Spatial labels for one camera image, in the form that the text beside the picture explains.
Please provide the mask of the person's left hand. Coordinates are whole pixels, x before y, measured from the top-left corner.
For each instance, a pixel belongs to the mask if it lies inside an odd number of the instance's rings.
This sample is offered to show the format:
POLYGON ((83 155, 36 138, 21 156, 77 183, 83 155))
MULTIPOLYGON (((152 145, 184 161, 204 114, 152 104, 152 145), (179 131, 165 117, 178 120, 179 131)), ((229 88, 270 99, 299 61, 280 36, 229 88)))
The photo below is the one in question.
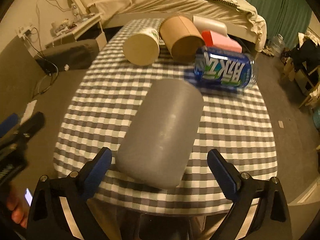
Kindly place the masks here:
POLYGON ((10 186, 9 193, 5 199, 5 205, 11 212, 11 219, 15 224, 20 225, 22 228, 27 228, 28 212, 24 208, 21 199, 18 196, 16 189, 10 186))

